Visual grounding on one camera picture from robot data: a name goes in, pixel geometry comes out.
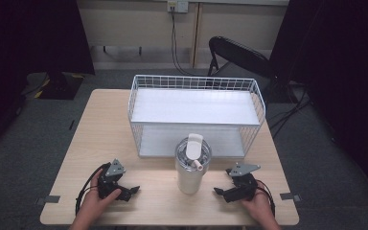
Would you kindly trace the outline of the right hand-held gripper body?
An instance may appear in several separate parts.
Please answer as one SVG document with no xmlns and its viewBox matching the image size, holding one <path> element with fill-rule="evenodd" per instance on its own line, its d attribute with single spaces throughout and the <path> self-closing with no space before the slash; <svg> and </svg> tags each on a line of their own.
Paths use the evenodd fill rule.
<svg viewBox="0 0 368 230">
<path fill-rule="evenodd" d="M 236 201 L 254 196 L 258 184 L 252 172 L 260 167 L 260 165 L 237 163 L 232 169 L 226 169 L 227 174 L 233 180 L 234 188 L 236 188 L 233 192 L 237 197 Z"/>
</svg>

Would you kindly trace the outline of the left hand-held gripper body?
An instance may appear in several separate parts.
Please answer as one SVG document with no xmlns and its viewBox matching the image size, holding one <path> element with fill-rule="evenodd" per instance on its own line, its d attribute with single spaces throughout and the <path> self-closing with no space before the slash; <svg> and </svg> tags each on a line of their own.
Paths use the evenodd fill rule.
<svg viewBox="0 0 368 230">
<path fill-rule="evenodd" d="M 99 197 L 105 198 L 116 189 L 125 192 L 125 188 L 118 184 L 119 179 L 126 172 L 120 161 L 115 158 L 112 162 L 108 162 L 101 166 L 101 173 L 98 177 Z"/>
</svg>

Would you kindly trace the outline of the person's left hand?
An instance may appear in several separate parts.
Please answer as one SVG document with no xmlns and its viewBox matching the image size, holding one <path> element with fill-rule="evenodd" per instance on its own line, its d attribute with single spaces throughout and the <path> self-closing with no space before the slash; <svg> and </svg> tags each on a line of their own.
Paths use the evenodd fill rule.
<svg viewBox="0 0 368 230">
<path fill-rule="evenodd" d="M 100 198 L 98 178 L 101 172 L 102 171 L 98 171 L 91 180 L 90 189 L 85 195 L 79 210 L 79 216 L 88 224 L 92 224 L 105 211 L 107 206 L 115 201 L 122 192 L 120 189 L 116 189 L 106 198 Z"/>
</svg>

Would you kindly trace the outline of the person's right hand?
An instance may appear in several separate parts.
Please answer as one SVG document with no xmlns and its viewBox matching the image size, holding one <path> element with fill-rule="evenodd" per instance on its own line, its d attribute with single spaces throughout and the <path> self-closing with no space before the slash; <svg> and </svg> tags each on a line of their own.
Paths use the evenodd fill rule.
<svg viewBox="0 0 368 230">
<path fill-rule="evenodd" d="M 242 199 L 241 204 L 249 215 L 261 225 L 269 224 L 274 220 L 269 199 L 262 190 L 257 190 L 252 199 Z"/>
</svg>

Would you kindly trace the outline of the white tumbler cup with straw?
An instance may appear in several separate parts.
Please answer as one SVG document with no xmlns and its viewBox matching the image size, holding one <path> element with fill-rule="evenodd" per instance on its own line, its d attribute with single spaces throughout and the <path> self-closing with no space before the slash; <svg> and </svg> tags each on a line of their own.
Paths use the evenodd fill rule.
<svg viewBox="0 0 368 230">
<path fill-rule="evenodd" d="M 195 194 L 209 169 L 212 150 L 200 134 L 190 133 L 175 148 L 177 185 L 186 195 Z"/>
</svg>

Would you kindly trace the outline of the grey tape strip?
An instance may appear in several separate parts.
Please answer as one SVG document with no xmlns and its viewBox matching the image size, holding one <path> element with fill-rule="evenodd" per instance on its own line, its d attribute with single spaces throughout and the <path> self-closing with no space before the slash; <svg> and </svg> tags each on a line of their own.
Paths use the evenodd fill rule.
<svg viewBox="0 0 368 230">
<path fill-rule="evenodd" d="M 59 195 L 46 195 L 45 197 L 39 197 L 35 204 L 44 206 L 46 203 L 58 203 L 59 199 Z"/>
<path fill-rule="evenodd" d="M 280 194 L 281 200 L 293 200 L 295 202 L 302 201 L 302 197 L 300 195 L 295 195 L 293 193 L 281 193 Z"/>
</svg>

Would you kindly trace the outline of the black stand base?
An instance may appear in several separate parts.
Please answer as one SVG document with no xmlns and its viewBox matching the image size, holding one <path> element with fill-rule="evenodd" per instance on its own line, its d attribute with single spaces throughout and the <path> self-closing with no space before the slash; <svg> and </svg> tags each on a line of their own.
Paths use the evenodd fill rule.
<svg viewBox="0 0 368 230">
<path fill-rule="evenodd" d="M 78 74 L 51 71 L 35 97 L 43 100 L 73 100 L 83 80 L 84 77 Z"/>
</svg>

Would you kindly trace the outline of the black folding chair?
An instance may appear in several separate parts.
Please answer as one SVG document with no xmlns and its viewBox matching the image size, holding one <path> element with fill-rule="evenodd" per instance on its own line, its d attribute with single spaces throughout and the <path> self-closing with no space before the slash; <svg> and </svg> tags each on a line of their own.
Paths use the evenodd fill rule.
<svg viewBox="0 0 368 230">
<path fill-rule="evenodd" d="M 267 79 L 272 79 L 274 73 L 269 60 L 261 53 L 224 36 L 213 36 L 209 40 L 212 55 L 208 75 L 213 75 L 213 69 L 219 70 L 217 57 L 221 57 L 249 72 Z"/>
</svg>

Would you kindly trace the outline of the black curtain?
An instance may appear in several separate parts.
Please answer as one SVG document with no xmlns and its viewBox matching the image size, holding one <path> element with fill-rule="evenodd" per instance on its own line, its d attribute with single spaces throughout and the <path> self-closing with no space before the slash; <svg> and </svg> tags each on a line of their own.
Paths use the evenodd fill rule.
<svg viewBox="0 0 368 230">
<path fill-rule="evenodd" d="M 0 0 L 0 135 L 31 73 L 95 73 L 77 0 Z"/>
<path fill-rule="evenodd" d="M 368 177 L 368 0 L 288 0 L 270 61 L 280 83 L 307 86 Z"/>
</svg>

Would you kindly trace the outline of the white wall socket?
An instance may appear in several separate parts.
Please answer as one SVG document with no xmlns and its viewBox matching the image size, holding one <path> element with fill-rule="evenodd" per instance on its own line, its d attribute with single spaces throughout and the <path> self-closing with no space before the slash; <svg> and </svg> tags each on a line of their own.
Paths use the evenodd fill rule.
<svg viewBox="0 0 368 230">
<path fill-rule="evenodd" d="M 168 0 L 167 1 L 168 12 L 187 13 L 189 11 L 189 2 L 182 0 Z"/>
</svg>

